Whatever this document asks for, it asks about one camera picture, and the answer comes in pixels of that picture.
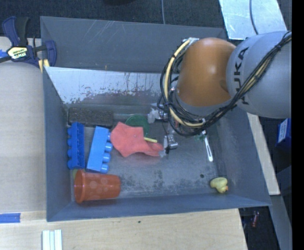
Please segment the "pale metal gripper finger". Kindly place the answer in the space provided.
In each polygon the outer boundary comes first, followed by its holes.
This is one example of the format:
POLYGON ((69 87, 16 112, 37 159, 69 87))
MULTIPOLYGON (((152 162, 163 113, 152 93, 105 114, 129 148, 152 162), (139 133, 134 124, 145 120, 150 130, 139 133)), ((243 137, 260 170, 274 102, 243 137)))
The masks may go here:
POLYGON ((156 121, 168 121, 168 114, 162 108, 159 108, 157 103, 152 103, 148 113, 148 123, 152 124, 156 121))
POLYGON ((165 157, 169 154, 171 150, 174 150, 178 147, 178 143, 175 141, 173 134, 168 134, 164 136, 163 139, 163 150, 159 152, 161 157, 165 157))

